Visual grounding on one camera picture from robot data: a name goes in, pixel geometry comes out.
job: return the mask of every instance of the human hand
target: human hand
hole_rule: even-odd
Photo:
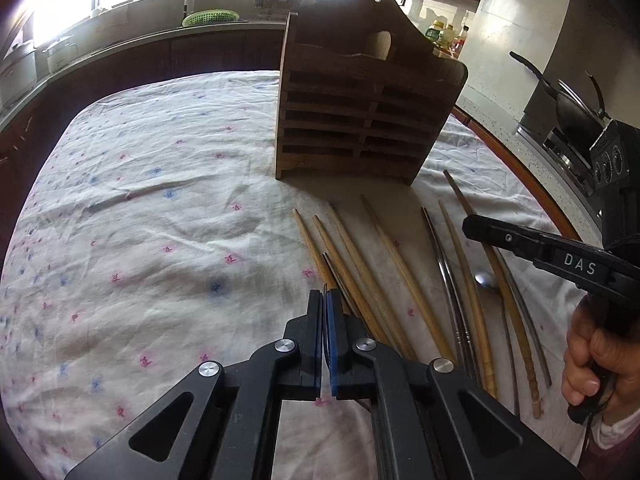
[[[587,297],[575,309],[566,334],[562,395],[577,406],[584,397],[594,396],[600,381],[590,368],[591,359],[618,374],[616,386],[602,413],[608,426],[627,418],[640,408],[640,343],[624,340],[602,328],[596,328]]]

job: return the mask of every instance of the frying pan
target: frying pan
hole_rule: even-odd
[[[556,100],[556,118],[564,136],[585,160],[591,160],[589,150],[604,129],[604,119],[609,118],[604,108],[604,99],[596,79],[588,74],[598,96],[599,110],[591,110],[569,85],[558,81],[556,90],[546,80],[542,72],[532,62],[520,54],[510,52],[510,56],[531,70],[547,94]]]

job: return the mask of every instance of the silver screw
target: silver screw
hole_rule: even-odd
[[[275,347],[278,352],[286,354],[291,352],[296,347],[296,344],[291,339],[278,339]]]
[[[433,367],[441,374],[448,374],[453,371],[453,363],[444,357],[436,359],[433,362]]]
[[[220,371],[220,365],[213,361],[206,361],[198,367],[198,373],[203,377],[213,377]]]
[[[376,342],[369,337],[363,337],[356,341],[356,348],[363,352],[371,352],[376,347]]]

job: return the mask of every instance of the green plastic strainer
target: green plastic strainer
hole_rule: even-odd
[[[211,25],[212,23],[236,22],[240,14],[233,10],[213,9],[194,12],[182,20],[183,27],[196,27],[198,25]]]

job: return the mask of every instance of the spoon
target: spoon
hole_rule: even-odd
[[[504,336],[507,339],[507,350],[509,351],[509,362],[511,364],[511,383],[513,384],[513,414],[520,418],[520,398],[518,397],[518,378],[516,377],[516,363],[513,358],[513,346],[511,345],[511,335],[509,332],[509,323],[507,322],[507,312],[502,301],[502,293],[495,275],[490,272],[478,272],[474,278],[476,283],[482,288],[490,290],[500,296],[500,306],[502,307],[502,325],[504,327]]]

